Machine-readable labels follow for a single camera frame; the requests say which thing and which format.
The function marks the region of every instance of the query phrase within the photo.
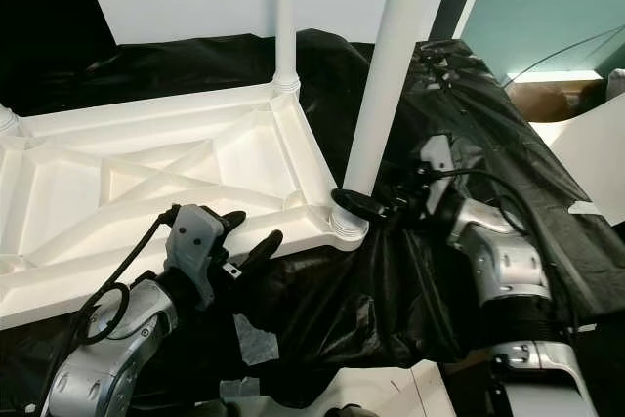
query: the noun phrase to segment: white cylindrical pole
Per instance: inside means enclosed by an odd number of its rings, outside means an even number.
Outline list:
[[[296,26],[295,0],[276,0],[275,19],[275,76],[273,83],[278,93],[292,93],[300,89],[300,78],[295,65]]]
[[[440,0],[387,0],[343,188],[371,194],[416,41],[428,38]],[[362,236],[366,223],[336,207],[334,230]]]

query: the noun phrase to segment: black fabric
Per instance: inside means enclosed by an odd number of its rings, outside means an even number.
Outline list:
[[[371,45],[353,45],[320,31],[298,36],[301,104],[338,184],[344,177],[371,53]],[[4,96],[12,97],[6,105],[15,112],[30,115],[263,83],[271,80],[273,69],[273,40],[251,35],[120,46],[116,54],[86,69],[31,76],[28,87],[14,82],[20,93]],[[522,120],[483,62],[460,41],[417,45],[376,195],[384,194],[401,169],[410,167],[410,152],[437,132],[452,137],[457,167],[491,171],[527,198],[547,233],[557,269],[582,321],[625,309],[621,240],[603,218],[567,213],[570,204],[588,200],[587,196]],[[490,203],[498,194],[479,177],[457,178],[455,186],[461,194]],[[553,284],[562,290],[559,282]],[[275,260],[244,295],[242,310],[255,325],[274,331],[280,345],[281,360],[255,372],[264,375],[265,390],[293,406],[310,403],[339,367],[406,367],[422,358],[452,361],[480,340],[468,263],[431,230],[373,226],[362,246],[351,253],[321,247]],[[557,299],[558,313],[567,320],[562,291]],[[58,328],[50,324],[25,326],[33,348],[41,347],[46,334]],[[198,327],[213,326],[204,322]],[[153,365],[160,363],[161,373],[169,373],[171,386],[183,387],[198,376],[212,379],[207,364],[222,351],[199,347],[197,333],[197,328],[189,328],[176,339],[180,354],[187,357],[185,370],[171,365],[178,359],[175,347]],[[0,333],[3,345],[8,334]],[[30,361],[30,353],[29,347],[4,348],[0,408],[32,399],[43,362]],[[188,359],[191,356],[197,357],[197,366]],[[238,369],[236,357],[232,360]],[[150,375],[158,376],[153,366]],[[217,367],[214,374],[223,369]],[[20,380],[27,377],[28,386],[5,393],[17,374]],[[157,386],[153,381],[144,373],[140,387]]]
[[[625,415],[625,316],[599,324],[593,332],[580,334],[577,361],[602,417]]]
[[[553,318],[552,302],[517,296],[490,300],[481,307],[487,346],[514,341],[566,342],[565,330]]]
[[[625,241],[625,222],[621,222],[615,226],[614,231],[616,231],[616,234],[618,234],[620,238]]]
[[[2,0],[0,103],[36,87],[36,73],[84,68],[114,47],[98,0]]]
[[[165,338],[141,372],[133,406],[184,407],[189,402],[216,399],[221,380],[246,374],[232,315],[213,308],[183,317],[179,327]]]

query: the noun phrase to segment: black plastic sheet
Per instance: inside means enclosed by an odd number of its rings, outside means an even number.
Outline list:
[[[372,50],[371,45],[350,44],[315,30],[298,36],[301,104],[338,184]],[[251,35],[120,46],[114,56],[84,70],[25,77],[3,91],[2,100],[15,112],[30,115],[263,83],[271,80],[273,70],[273,40]],[[452,136],[456,166],[491,171],[529,201],[582,321],[625,310],[622,242],[603,218],[567,213],[573,202],[588,197],[523,121],[483,62],[460,41],[417,45],[376,194],[395,181],[398,170],[409,168],[409,154],[417,145],[439,132]],[[497,195],[496,188],[479,178],[459,178],[455,184],[461,193],[485,202]],[[423,358],[453,361],[480,341],[468,263],[432,231],[373,226],[351,253],[321,247],[273,261],[241,295],[238,308],[257,327],[277,334],[281,354],[279,362],[247,372],[264,377],[264,391],[293,406],[310,403],[339,367],[407,367]],[[566,319],[567,305],[561,306],[559,313]],[[31,391],[45,360],[29,358],[56,327],[46,321],[20,328],[31,347],[0,333],[0,408],[20,408],[36,396]],[[172,365],[176,347],[166,344],[167,354],[159,355],[160,368],[151,366],[150,376],[175,376],[170,388],[188,384],[195,391],[187,398],[206,398],[194,380],[223,372],[223,366],[211,370],[210,363],[219,354],[224,359],[224,352],[199,347],[191,338],[198,328],[211,327],[201,322],[169,341],[185,344],[188,337],[201,366],[193,368],[187,360],[190,370],[182,373]],[[184,354],[190,356],[189,349]],[[240,357],[231,356],[233,366],[240,366]],[[24,380],[27,376],[28,385],[6,393],[18,375]],[[171,392],[144,375],[142,392]]]

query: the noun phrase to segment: metal bracket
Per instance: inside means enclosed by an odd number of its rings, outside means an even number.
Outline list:
[[[575,383],[576,391],[583,401],[584,414],[588,417],[597,416],[575,358],[575,352],[569,344],[546,341],[508,342],[492,347],[490,353],[497,365],[505,366],[511,371],[523,373],[558,370],[565,373]]]
[[[456,217],[456,222],[451,229],[447,243],[457,247],[456,244],[465,228],[470,224],[476,224],[496,233],[515,233],[515,229],[504,219],[497,207],[484,204],[474,199],[465,199]]]
[[[551,300],[540,257],[522,236],[471,224],[463,231],[459,244],[471,260],[481,305],[516,295]]]
[[[433,170],[453,170],[449,138],[444,134],[431,136],[421,148],[420,158],[421,161],[430,163]],[[430,197],[428,197],[428,201],[426,202],[428,213],[434,214],[436,212],[438,203],[450,183],[451,178],[442,178],[430,184]]]

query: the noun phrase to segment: teal wall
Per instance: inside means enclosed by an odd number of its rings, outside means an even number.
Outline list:
[[[504,79],[569,45],[625,23],[625,0],[476,0],[462,38]],[[598,38],[535,70],[625,66],[625,31]]]

